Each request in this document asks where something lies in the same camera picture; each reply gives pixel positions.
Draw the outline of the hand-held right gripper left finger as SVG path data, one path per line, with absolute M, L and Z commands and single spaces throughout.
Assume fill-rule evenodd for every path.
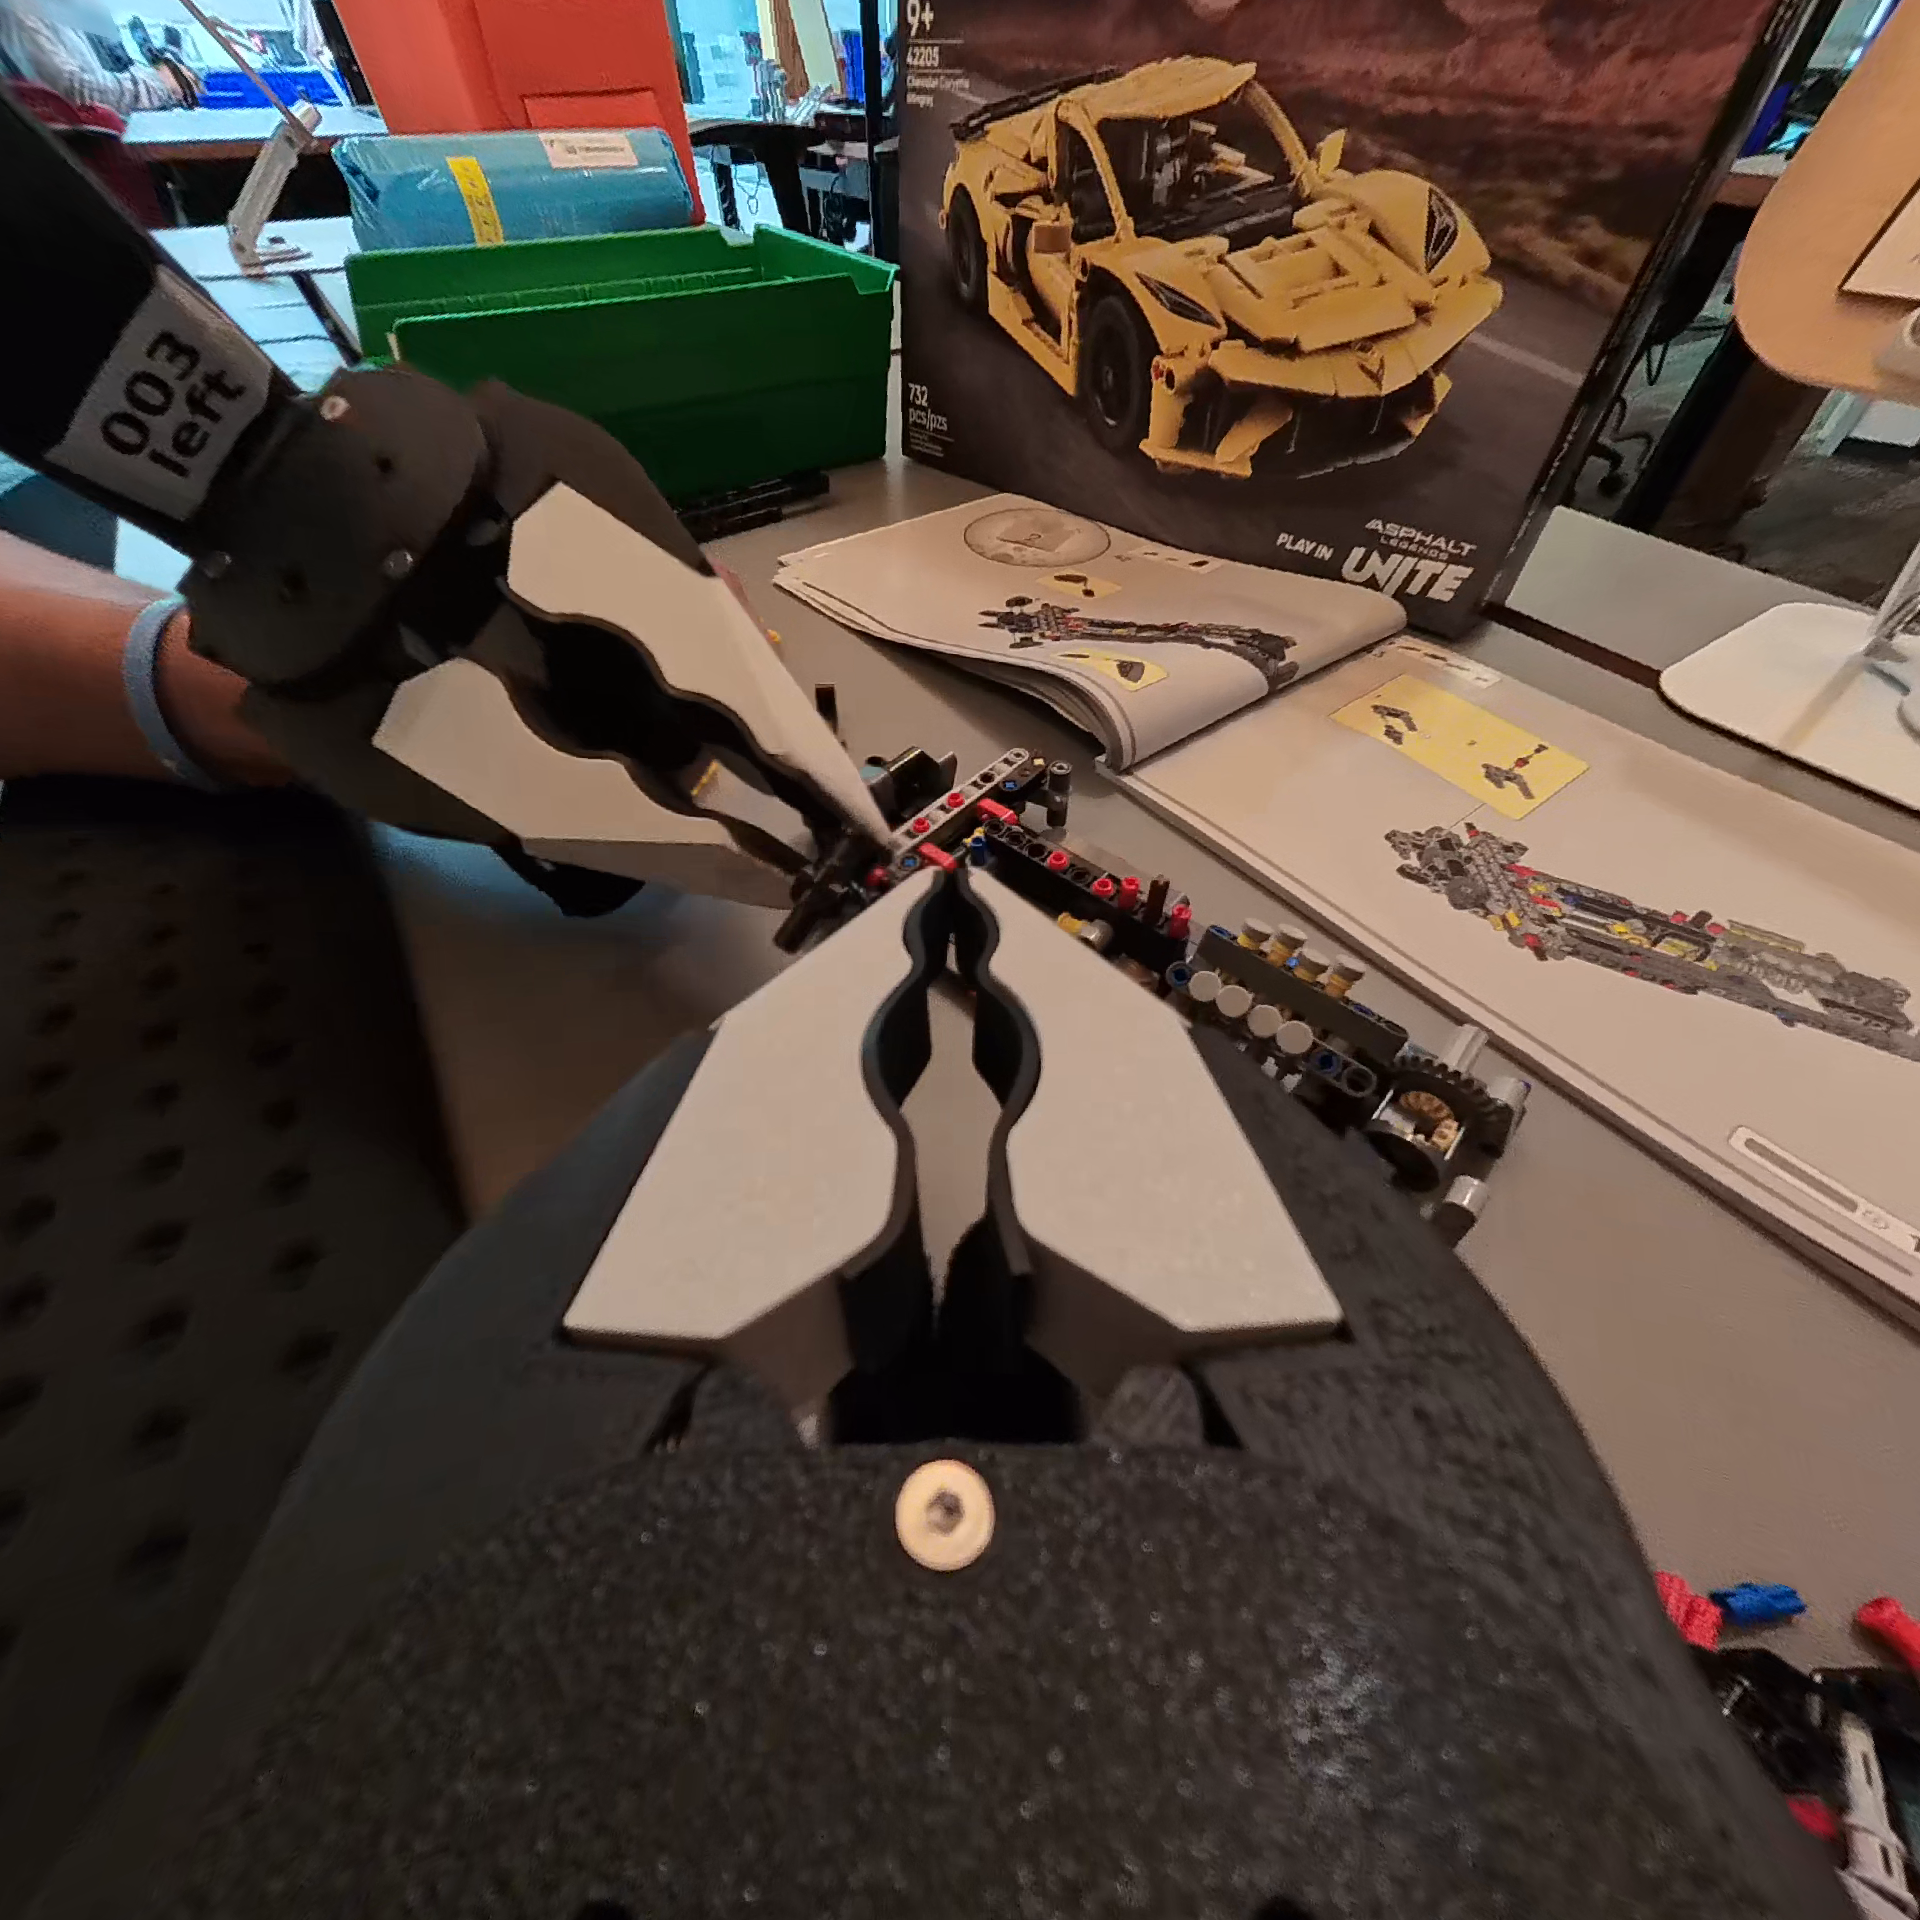
M 789 1411 L 932 1332 L 904 1102 L 932 1055 L 927 868 L 722 1017 L 563 1311 L 591 1348 L 731 1365 Z

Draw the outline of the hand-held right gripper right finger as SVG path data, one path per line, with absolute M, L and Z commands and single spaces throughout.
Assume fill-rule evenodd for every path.
M 945 884 L 945 1429 L 1243 1443 L 1206 1366 L 1346 1334 L 1187 1021 L 1009 884 Z

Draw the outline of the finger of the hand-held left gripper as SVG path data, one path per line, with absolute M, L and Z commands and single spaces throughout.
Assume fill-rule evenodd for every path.
M 653 798 L 609 754 L 542 738 L 487 664 L 447 659 L 403 683 L 376 749 L 467 803 L 536 860 L 699 897 L 786 907 L 791 879 L 708 814 Z
M 800 814 L 820 844 L 890 838 L 880 803 L 755 612 L 710 568 L 653 542 L 566 483 L 516 514 L 504 587 L 542 642 L 544 687 L 522 721 L 561 766 L 624 769 L 634 800 L 585 810 L 574 784 L 540 832 L 511 829 L 507 861 L 794 861 L 694 787 L 722 759 Z

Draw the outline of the long lego chassis assembly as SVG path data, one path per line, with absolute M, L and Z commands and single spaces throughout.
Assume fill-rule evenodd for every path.
M 1487 1077 L 1489 1034 L 1464 1021 L 1442 1049 L 1359 998 L 1354 954 L 1297 925 L 1206 925 L 1166 874 L 1103 860 L 1069 834 L 1073 766 L 1009 749 L 962 774 L 914 748 L 859 766 L 884 840 L 850 834 L 797 875 L 778 946 L 797 954 L 920 874 L 1000 880 L 1171 1010 L 1214 1026 L 1340 1135 L 1362 1138 L 1421 1215 L 1458 1246 L 1483 1215 L 1521 1132 L 1529 1082 Z

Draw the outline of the pile of black lego beams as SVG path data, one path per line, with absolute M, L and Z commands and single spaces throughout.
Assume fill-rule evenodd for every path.
M 829 471 L 807 469 L 682 500 L 675 514 L 687 533 L 708 547 L 760 527 L 783 525 L 794 514 L 813 511 L 829 494 Z

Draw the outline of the flat lego instruction sheet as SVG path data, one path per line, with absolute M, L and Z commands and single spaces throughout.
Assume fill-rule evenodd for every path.
M 1916 850 L 1385 642 L 1142 803 L 1916 1322 Z

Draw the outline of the thick open lego instruction booklet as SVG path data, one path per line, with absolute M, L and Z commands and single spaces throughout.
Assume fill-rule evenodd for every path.
M 1052 707 L 1120 771 L 1405 629 L 1387 591 L 1013 493 L 807 547 L 778 582 L 853 630 Z

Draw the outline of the lego box with yellow car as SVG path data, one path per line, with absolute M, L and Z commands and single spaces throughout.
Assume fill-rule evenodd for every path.
M 901 4 L 904 454 L 1460 636 L 1812 10 Z

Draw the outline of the pile of mixed lego pieces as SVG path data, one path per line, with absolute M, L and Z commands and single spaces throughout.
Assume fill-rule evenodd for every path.
M 1698 1649 L 1720 1714 L 1835 1865 L 1854 1913 L 1918 1916 L 1918 1690 L 1896 1667 L 1807 1673 L 1767 1649 Z

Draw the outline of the white background table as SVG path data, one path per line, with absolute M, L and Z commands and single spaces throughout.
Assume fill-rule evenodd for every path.
M 357 253 L 353 221 L 292 218 L 271 237 L 302 258 L 289 266 L 246 275 L 228 248 L 226 227 L 155 231 L 155 244 L 197 281 L 232 322 L 271 355 L 302 391 L 326 385 L 363 361 L 348 259 Z

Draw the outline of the green plastic bin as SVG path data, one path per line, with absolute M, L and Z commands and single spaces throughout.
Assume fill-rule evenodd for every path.
M 893 312 L 886 281 L 830 275 L 413 316 L 391 341 L 447 385 L 504 380 L 596 423 L 680 504 L 881 457 Z
M 507 244 L 354 253 L 348 286 L 359 355 L 399 355 L 415 318 L 522 312 L 820 280 L 867 266 L 857 253 L 785 227 L 658 227 Z

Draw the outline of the light blue wristband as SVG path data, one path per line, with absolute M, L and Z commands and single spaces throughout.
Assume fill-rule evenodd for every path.
M 192 647 L 176 640 L 188 601 L 167 591 L 132 617 L 119 676 L 132 726 L 153 765 L 174 781 L 199 792 L 223 792 L 220 726 L 232 719 L 232 687 Z

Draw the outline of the blue wrapped package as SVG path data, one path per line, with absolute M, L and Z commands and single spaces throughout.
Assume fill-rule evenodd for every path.
M 699 201 L 658 129 L 359 133 L 333 149 L 365 253 L 693 227 Z

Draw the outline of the orange carrier box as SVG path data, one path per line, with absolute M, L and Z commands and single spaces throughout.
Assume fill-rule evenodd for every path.
M 337 3 L 391 133 L 525 130 L 559 169 L 667 161 L 705 221 L 665 3 Z

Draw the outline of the black perforated panel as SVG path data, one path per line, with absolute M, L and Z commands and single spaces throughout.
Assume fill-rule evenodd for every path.
M 465 1218 L 365 834 L 283 792 L 4 816 L 4 1913 L 123 1789 Z

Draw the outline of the grey metal bracket stand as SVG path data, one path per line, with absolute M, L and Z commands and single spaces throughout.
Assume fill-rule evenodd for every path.
M 323 152 L 318 141 L 323 111 L 318 105 L 302 100 L 292 106 L 277 105 L 277 115 L 277 129 L 252 161 L 226 221 L 234 266 L 250 280 L 292 272 L 309 263 L 307 248 L 277 237 L 271 227 L 277 218 L 279 197 L 302 158 Z

